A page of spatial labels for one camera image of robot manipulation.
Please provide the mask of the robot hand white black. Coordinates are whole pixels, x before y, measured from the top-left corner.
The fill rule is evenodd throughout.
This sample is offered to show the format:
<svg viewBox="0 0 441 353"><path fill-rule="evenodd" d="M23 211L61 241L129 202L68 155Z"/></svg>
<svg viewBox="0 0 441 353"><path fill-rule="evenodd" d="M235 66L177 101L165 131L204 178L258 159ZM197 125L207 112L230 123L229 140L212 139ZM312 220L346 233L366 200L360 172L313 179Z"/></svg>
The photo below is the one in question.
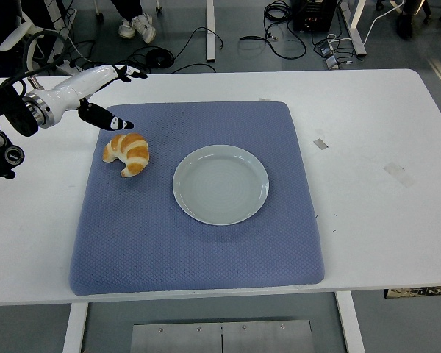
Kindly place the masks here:
<svg viewBox="0 0 441 353"><path fill-rule="evenodd" d="M37 90L35 94L46 104L43 127L58 124L66 111L80 107L81 100L89 99L115 80L126 82L128 77L146 78L147 75L131 66L101 65L75 74L49 90Z"/></svg>

